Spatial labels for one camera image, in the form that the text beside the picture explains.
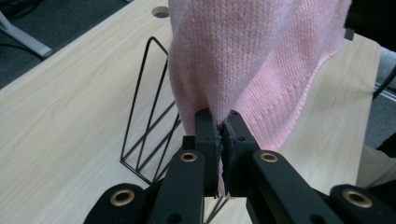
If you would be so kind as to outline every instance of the desk surface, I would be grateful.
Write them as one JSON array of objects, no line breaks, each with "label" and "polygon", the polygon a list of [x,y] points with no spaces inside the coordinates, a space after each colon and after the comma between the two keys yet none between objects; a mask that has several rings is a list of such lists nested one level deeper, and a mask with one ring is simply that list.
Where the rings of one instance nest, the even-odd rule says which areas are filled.
[{"label": "desk surface", "polygon": [[[146,41],[170,46],[169,19],[151,15],[166,5],[132,2],[0,91],[0,223],[81,223],[111,186],[146,186],[119,156]],[[356,181],[379,54],[346,40],[280,150],[314,188]],[[229,212],[220,223],[248,220]]]}]

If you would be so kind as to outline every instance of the cable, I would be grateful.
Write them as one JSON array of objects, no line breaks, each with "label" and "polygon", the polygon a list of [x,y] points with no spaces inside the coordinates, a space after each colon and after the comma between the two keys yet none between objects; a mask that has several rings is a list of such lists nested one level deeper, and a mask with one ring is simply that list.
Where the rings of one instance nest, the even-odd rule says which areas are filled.
[{"label": "cable", "polygon": [[43,59],[39,54],[37,54],[36,52],[32,51],[31,49],[27,49],[27,48],[24,48],[24,47],[21,47],[21,46],[18,46],[18,45],[10,45],[10,44],[0,44],[0,47],[8,47],[8,48],[14,48],[14,49],[21,49],[21,50],[24,50],[24,51],[27,51],[27,52],[33,54],[33,55],[36,56],[41,62],[44,61],[44,59]]},{"label": "cable", "polygon": [[29,10],[27,10],[27,11],[21,13],[21,14],[16,14],[16,15],[10,17],[10,18],[13,20],[13,19],[17,19],[17,18],[24,17],[24,16],[26,16],[26,15],[32,13],[32,12],[40,5],[40,3],[41,3],[42,1],[43,1],[43,0],[38,0],[38,1],[35,3],[35,5],[32,6]]},{"label": "cable", "polygon": [[390,82],[396,77],[396,65],[393,67],[392,71],[388,75],[388,77],[385,79],[385,81],[381,84],[381,86],[376,89],[376,91],[373,94],[373,100],[383,91],[389,84]]},{"label": "cable", "polygon": [[14,0],[12,2],[3,4],[1,7],[14,8],[11,9],[12,11],[8,12],[8,16],[7,16],[9,20],[14,20],[32,13],[40,5],[42,1],[43,0],[36,0],[36,2],[32,6],[29,6],[25,1]]}]

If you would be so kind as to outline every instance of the knitted fabric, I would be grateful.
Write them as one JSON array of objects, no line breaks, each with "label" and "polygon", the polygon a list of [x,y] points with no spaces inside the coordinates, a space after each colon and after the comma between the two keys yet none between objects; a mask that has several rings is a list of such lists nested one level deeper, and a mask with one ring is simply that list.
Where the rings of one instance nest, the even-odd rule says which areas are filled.
[{"label": "knitted fabric", "polygon": [[343,43],[350,0],[170,0],[169,72],[182,122],[209,107],[242,115],[262,149],[278,150],[320,66]]}]

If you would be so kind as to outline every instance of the black wire rack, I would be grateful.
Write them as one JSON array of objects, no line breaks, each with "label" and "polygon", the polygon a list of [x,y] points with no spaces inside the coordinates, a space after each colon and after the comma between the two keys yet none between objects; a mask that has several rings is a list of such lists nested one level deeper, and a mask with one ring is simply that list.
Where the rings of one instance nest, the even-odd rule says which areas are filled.
[{"label": "black wire rack", "polygon": [[[122,151],[121,151],[121,155],[120,155],[120,162],[125,165],[129,170],[131,170],[134,174],[136,174],[137,176],[139,176],[142,180],[144,180],[146,183],[148,183],[149,185],[151,185],[152,183],[155,183],[156,181],[158,181],[162,176],[164,176],[167,168],[168,168],[168,164],[169,161],[165,161],[164,157],[166,155],[166,152],[169,149],[172,137],[174,135],[175,130],[179,127],[180,125],[180,118],[178,113],[176,112],[175,114],[175,101],[172,101],[168,106],[165,107],[165,109],[163,111],[161,111],[159,113],[158,118],[154,118],[154,112],[156,111],[156,107],[157,107],[157,103],[159,101],[159,97],[161,94],[161,90],[162,90],[162,86],[163,86],[163,82],[165,79],[165,75],[166,75],[166,71],[167,71],[167,60],[164,62],[164,66],[163,66],[163,70],[160,76],[158,76],[158,78],[160,79],[159,84],[158,84],[158,88],[156,90],[155,93],[155,97],[154,97],[154,101],[152,104],[152,107],[150,109],[149,112],[149,116],[148,116],[148,123],[146,125],[146,130],[143,134],[141,134],[139,137],[135,138],[137,139],[134,143],[132,143],[132,146],[129,149],[127,148],[127,142],[128,142],[128,137],[129,135],[133,135],[133,133],[131,133],[131,124],[133,122],[133,116],[134,116],[134,112],[135,112],[135,106],[136,106],[136,102],[138,99],[138,93],[140,90],[140,85],[142,82],[142,77],[144,74],[144,70],[145,70],[145,66],[147,63],[147,59],[148,59],[148,55],[149,55],[149,51],[150,51],[150,46],[151,43],[154,42],[157,44],[158,47],[160,47],[160,49],[162,50],[162,52],[167,56],[168,52],[166,51],[166,49],[163,47],[163,45],[158,41],[158,39],[156,39],[155,37],[151,37],[148,39],[148,43],[146,45],[146,49],[145,49],[145,53],[143,56],[143,61],[140,67],[140,71],[139,71],[139,76],[137,78],[137,83],[136,83],[136,87],[134,90],[134,99],[132,102],[132,107],[131,107],[131,112],[129,115],[129,119],[128,119],[128,125],[126,128],[126,132],[125,132],[125,137],[123,140],[123,144],[122,144]],[[174,113],[174,122],[172,127],[169,130],[161,130],[162,133],[166,133],[162,138],[161,141],[157,144],[157,146],[155,146],[154,148],[146,148],[147,145],[147,141],[148,141],[148,136],[156,129],[158,128],[159,124],[162,123],[162,121],[164,120],[165,117],[169,117],[172,112]],[[179,147],[177,150],[181,149],[181,137],[179,138]],[[144,159],[143,158],[143,154],[145,151],[149,151],[149,154],[147,155],[147,157]],[[131,158],[131,156],[133,155],[133,153],[135,152],[135,156],[137,155],[137,161],[136,162],[130,162],[128,161],[129,158]],[[153,159],[154,156],[156,156],[158,153],[161,154],[161,158],[159,160],[159,162],[156,165],[155,168],[155,174],[152,178],[143,175],[143,171],[146,167],[148,167],[149,163],[151,162],[151,160]]]},{"label": "black wire rack", "polygon": [[[133,130],[132,127],[134,121],[136,121],[136,119],[134,120],[134,116],[139,117],[139,114],[137,114],[138,111],[136,112],[136,108],[138,107],[136,105],[138,101],[140,85],[144,77],[143,74],[145,73],[145,68],[147,67],[149,52],[152,48],[153,42],[157,45],[161,52],[163,52],[163,54],[166,56],[166,59],[164,60],[164,66],[161,74],[156,77],[153,77],[153,74],[151,74],[151,79],[149,82],[154,83],[154,78],[159,79],[159,82],[157,90],[155,91],[151,109],[149,110],[146,129],[143,133],[140,133],[136,130]],[[177,130],[179,133],[182,133],[183,131],[180,125],[181,120],[176,109],[175,101],[172,100],[171,102],[167,102],[169,104],[163,105],[161,108],[158,107],[158,103],[161,101],[160,96],[162,94],[162,88],[164,86],[165,77],[167,74],[167,55],[168,52],[157,38],[152,36],[148,39],[134,89],[134,99],[132,102],[131,111],[128,118],[128,125],[120,155],[120,162],[149,185],[152,185],[165,176],[172,155],[181,150],[182,144],[181,136],[174,137]],[[165,122],[168,123],[168,125],[164,128],[163,124]],[[163,136],[156,134],[156,130],[159,130]],[[151,134],[153,134],[154,138],[156,139],[156,141],[154,141],[155,144],[152,143],[152,139],[149,139]],[[155,172],[153,174],[151,173],[151,176],[149,176],[148,174],[144,174],[145,170],[155,170]],[[227,201],[227,199],[219,197],[205,223],[209,223],[216,216],[219,210],[227,203]]]}]

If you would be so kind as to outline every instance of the light wood tabletop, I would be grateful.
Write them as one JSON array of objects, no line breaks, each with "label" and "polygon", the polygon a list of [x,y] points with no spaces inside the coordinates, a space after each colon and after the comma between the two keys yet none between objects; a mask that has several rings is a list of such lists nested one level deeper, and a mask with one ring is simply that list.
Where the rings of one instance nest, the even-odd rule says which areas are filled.
[{"label": "light wood tabletop", "polygon": [[[0,90],[0,223],[82,223],[108,188],[147,186],[119,160],[146,42],[156,36],[169,49],[172,39],[169,18],[152,15],[160,6],[167,1],[133,1]],[[158,49],[151,54],[148,74],[166,58]],[[280,150],[325,193],[356,181],[379,54],[369,39],[345,40],[314,79]],[[143,97],[155,85],[143,82]],[[169,88],[162,101],[172,101]],[[136,114],[150,107],[143,100]],[[135,121],[139,133],[145,121]],[[231,202],[214,221],[249,223],[246,212],[234,212],[244,207]]]}]

